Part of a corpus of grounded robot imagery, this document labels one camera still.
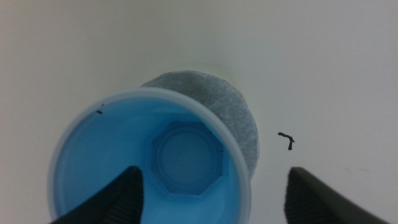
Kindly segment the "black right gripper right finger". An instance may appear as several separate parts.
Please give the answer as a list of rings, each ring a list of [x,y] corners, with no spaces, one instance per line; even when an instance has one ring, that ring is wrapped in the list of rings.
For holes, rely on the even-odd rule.
[[[288,174],[284,213],[288,224],[383,224],[302,167]]]

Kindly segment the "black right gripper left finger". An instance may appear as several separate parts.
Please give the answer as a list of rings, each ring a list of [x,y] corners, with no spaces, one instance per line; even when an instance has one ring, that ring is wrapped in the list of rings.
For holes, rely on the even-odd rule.
[[[52,224],[135,224],[144,208],[142,171],[130,166],[112,182]]]

